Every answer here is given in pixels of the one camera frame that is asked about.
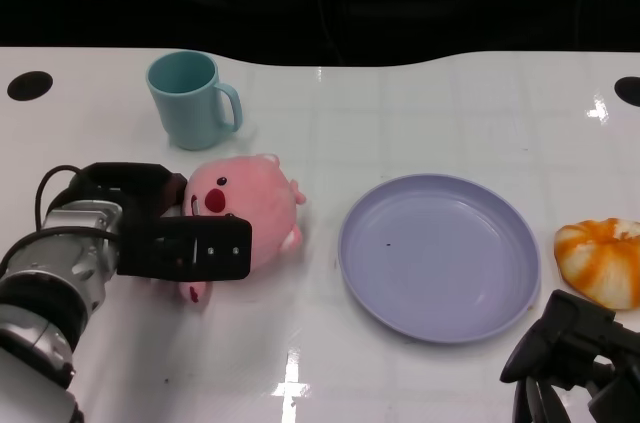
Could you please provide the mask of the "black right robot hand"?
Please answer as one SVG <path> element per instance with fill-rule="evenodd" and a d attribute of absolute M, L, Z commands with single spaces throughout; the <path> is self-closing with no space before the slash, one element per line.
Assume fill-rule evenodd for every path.
<path fill-rule="evenodd" d="M 597 422 L 639 420 L 639 334 L 612 310 L 562 290 L 505 364 L 500 381 L 516 385 L 514 422 L 568 422 L 556 388 L 586 389 Z"/>

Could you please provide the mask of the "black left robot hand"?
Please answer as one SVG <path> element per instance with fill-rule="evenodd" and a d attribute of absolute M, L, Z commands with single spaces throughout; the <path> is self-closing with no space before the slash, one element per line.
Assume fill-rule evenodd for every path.
<path fill-rule="evenodd" d="M 240 280 L 251 266 L 252 227 L 235 216 L 169 216 L 186 178 L 159 164 L 94 163 L 74 176 L 73 201 L 118 204 L 118 262 L 123 276 L 172 282 Z"/>

